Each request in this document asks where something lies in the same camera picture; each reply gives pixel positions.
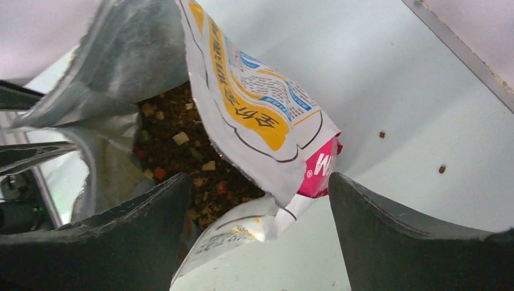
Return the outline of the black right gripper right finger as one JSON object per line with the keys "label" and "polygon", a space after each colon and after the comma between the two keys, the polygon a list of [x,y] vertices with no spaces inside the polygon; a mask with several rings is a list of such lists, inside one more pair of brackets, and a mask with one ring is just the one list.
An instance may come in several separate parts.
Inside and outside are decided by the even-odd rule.
{"label": "black right gripper right finger", "polygon": [[512,290],[513,230],[426,215],[341,173],[329,200],[352,290]]}

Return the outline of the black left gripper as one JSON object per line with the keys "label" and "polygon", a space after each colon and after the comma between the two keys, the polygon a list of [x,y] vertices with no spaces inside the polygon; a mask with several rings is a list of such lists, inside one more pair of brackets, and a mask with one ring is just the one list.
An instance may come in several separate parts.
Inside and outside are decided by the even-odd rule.
{"label": "black left gripper", "polygon": [[[43,93],[1,80],[1,111],[27,111]],[[1,234],[53,230],[55,222],[47,210],[32,167],[78,148],[67,141],[1,146]]]}

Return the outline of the colourful pet food bag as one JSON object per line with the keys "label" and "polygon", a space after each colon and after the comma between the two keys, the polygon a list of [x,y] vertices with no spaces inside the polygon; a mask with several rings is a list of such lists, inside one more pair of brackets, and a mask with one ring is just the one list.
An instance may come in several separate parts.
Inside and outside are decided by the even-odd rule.
{"label": "colourful pet food bag", "polygon": [[209,226],[170,286],[244,243],[276,237],[314,199],[304,183],[327,184],[339,131],[308,94],[238,50],[195,1],[104,1],[56,87],[13,123],[78,145],[89,169],[87,219],[148,192],[137,192],[142,173],[129,157],[136,103],[186,82],[218,155],[265,195]]}

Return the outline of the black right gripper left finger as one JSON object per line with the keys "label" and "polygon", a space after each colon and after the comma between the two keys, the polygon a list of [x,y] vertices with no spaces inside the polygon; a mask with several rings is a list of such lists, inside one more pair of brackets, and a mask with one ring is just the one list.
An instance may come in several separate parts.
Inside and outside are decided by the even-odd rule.
{"label": "black right gripper left finger", "polygon": [[56,230],[1,236],[1,289],[168,290],[181,264],[190,188],[179,173]]}

